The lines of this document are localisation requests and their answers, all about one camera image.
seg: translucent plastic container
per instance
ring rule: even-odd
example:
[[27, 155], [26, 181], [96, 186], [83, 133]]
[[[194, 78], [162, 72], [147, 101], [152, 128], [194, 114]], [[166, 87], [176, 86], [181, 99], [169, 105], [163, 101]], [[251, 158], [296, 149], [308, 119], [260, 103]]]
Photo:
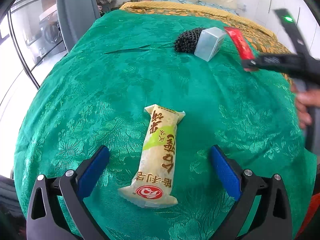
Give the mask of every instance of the translucent plastic container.
[[203, 30], [195, 50], [195, 55], [205, 61], [210, 61], [217, 54], [224, 41], [226, 33], [217, 27]]

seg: green fabric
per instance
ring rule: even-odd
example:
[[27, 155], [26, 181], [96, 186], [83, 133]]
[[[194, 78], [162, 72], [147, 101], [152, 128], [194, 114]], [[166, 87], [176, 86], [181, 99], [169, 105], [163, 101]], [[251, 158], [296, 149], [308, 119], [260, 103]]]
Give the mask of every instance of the green fabric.
[[[181, 32], [214, 26], [224, 24], [121, 10], [98, 19], [45, 79], [20, 129], [14, 178], [23, 212], [38, 174], [61, 176], [105, 144], [110, 163], [84, 202], [111, 239], [209, 239], [234, 203], [209, 162], [218, 144], [257, 175], [282, 176], [295, 234], [316, 158], [303, 147], [293, 95], [279, 73], [244, 72], [229, 37], [210, 62], [173, 50]], [[117, 193], [138, 169], [151, 104], [186, 112], [172, 189], [179, 204], [166, 209], [142, 209]]]

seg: black fuzzy object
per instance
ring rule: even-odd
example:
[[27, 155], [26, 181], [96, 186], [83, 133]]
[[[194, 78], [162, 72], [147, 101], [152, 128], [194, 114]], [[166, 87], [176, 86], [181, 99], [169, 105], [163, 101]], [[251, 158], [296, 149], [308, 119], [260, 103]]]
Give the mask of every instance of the black fuzzy object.
[[191, 31], [185, 31], [179, 35], [174, 42], [174, 50], [176, 52], [194, 53], [200, 34], [206, 28], [195, 28]]

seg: red oval logo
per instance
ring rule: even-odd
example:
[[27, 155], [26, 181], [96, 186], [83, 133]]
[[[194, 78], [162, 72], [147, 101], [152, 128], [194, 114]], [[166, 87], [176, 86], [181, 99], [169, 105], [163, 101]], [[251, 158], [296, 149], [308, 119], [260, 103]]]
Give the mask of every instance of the red oval logo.
[[147, 199], [157, 199], [163, 195], [162, 190], [155, 186], [142, 186], [136, 190], [136, 193]]

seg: plastic wrapper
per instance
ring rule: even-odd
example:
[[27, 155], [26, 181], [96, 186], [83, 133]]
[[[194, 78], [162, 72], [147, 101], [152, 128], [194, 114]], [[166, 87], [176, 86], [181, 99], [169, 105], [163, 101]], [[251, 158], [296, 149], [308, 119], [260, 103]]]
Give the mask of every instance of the plastic wrapper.
[[145, 111], [151, 120], [139, 169], [131, 185], [120, 188], [119, 194], [142, 208], [170, 207], [178, 203], [170, 193], [176, 159], [177, 124], [185, 113], [158, 105], [147, 106]]
[[245, 41], [241, 31], [234, 27], [224, 27], [225, 31], [229, 34], [233, 43], [235, 44], [241, 59], [254, 59], [252, 50], [248, 43]]

